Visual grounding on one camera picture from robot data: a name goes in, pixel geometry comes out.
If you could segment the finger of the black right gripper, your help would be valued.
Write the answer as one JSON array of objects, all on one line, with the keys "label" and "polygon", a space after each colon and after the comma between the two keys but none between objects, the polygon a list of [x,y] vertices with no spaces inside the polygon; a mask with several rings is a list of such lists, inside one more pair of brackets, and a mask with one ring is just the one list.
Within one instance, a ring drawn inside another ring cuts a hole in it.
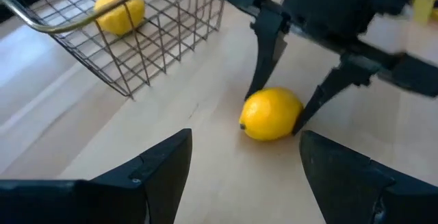
[{"label": "finger of the black right gripper", "polygon": [[292,134],[296,135],[326,102],[350,85],[369,86],[371,76],[381,68],[381,63],[364,56],[342,54],[339,65],[331,69],[324,81],[316,87],[309,102],[298,116]]},{"label": "finger of the black right gripper", "polygon": [[266,85],[287,46],[284,37],[290,29],[288,17],[271,10],[261,10],[250,27],[257,36],[257,63],[245,99]]}]

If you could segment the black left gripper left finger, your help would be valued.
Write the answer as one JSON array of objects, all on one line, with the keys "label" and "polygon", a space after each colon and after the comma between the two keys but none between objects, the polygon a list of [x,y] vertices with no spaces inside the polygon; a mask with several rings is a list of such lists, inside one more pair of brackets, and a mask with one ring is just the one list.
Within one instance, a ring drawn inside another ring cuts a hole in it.
[{"label": "black left gripper left finger", "polygon": [[3,179],[2,223],[173,223],[187,182],[185,128],[94,179]]}]

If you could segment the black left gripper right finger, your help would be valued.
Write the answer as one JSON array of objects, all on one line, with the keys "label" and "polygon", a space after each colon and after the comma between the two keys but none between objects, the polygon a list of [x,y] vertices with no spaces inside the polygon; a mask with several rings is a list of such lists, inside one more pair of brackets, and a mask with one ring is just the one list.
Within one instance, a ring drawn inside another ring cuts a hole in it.
[{"label": "black left gripper right finger", "polygon": [[300,136],[305,175],[327,223],[437,224],[437,187],[311,130]]}]

